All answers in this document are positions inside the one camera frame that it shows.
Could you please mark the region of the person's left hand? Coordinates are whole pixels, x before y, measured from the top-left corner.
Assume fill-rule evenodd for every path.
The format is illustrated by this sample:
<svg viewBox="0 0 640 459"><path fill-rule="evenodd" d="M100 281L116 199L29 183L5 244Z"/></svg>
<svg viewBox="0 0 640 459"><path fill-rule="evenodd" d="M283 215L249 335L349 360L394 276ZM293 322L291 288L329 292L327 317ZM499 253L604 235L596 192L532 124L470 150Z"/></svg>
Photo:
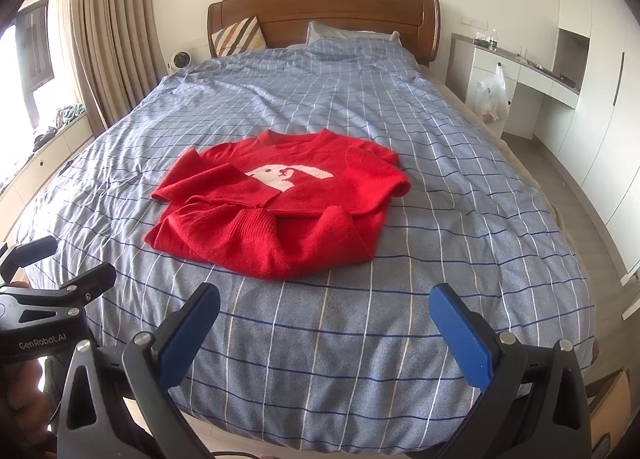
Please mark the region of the person's left hand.
<svg viewBox="0 0 640 459"><path fill-rule="evenodd" d="M40 446L47 442L51 416L46 394L39 390L39 361L1 367L1 457L56 458Z"/></svg>

